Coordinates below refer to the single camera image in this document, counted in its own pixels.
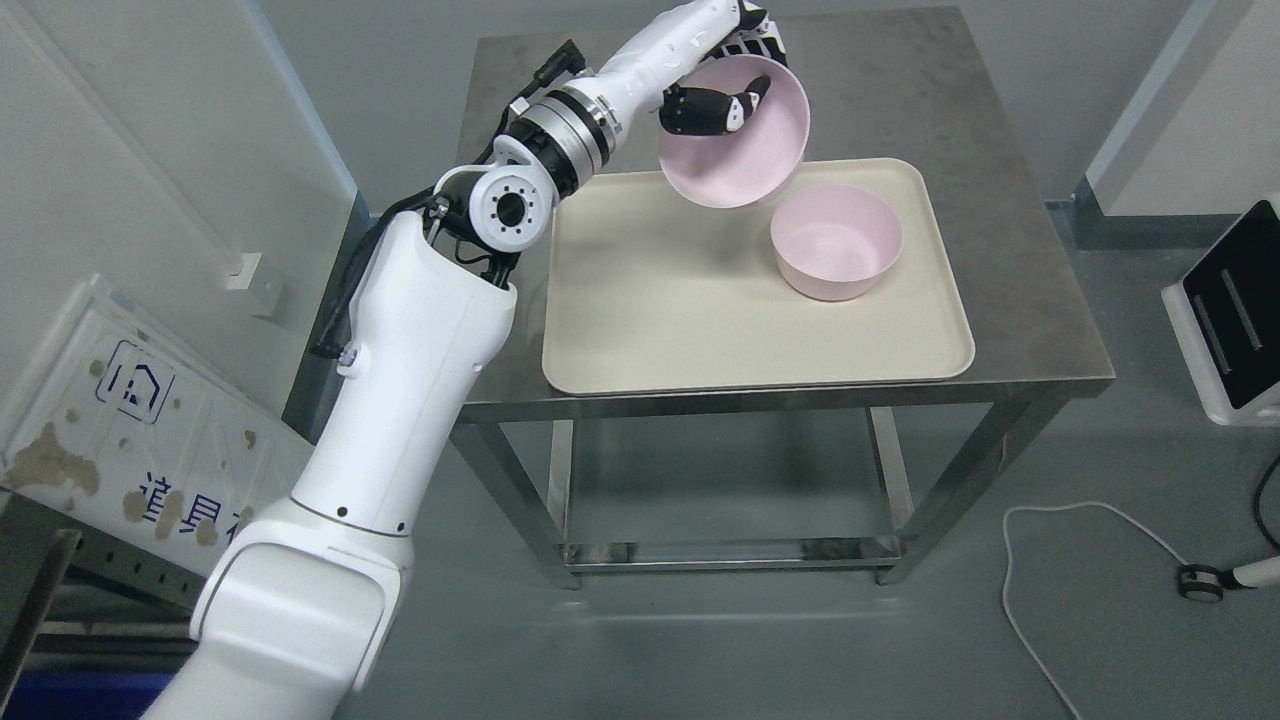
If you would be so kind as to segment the black white robotic hand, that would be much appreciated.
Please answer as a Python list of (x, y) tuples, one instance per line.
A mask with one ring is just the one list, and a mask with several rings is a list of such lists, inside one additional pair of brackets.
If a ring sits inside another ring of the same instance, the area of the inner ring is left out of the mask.
[(657, 15), (579, 87), (618, 122), (621, 138), (637, 115), (653, 111), (669, 135), (735, 135), (762, 105), (771, 79), (756, 76), (735, 92), (686, 82), (705, 64), (735, 55), (788, 64), (777, 24), (763, 6), (690, 1)]

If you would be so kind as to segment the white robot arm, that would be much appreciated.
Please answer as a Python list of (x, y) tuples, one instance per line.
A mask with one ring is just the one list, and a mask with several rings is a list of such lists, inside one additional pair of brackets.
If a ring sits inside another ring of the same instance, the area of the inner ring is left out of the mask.
[(147, 719), (329, 719), (364, 687), (412, 577), (428, 483), (513, 324), (511, 261), (660, 97), (616, 73), (573, 78), (383, 217), (314, 454), (219, 559), (195, 652)]

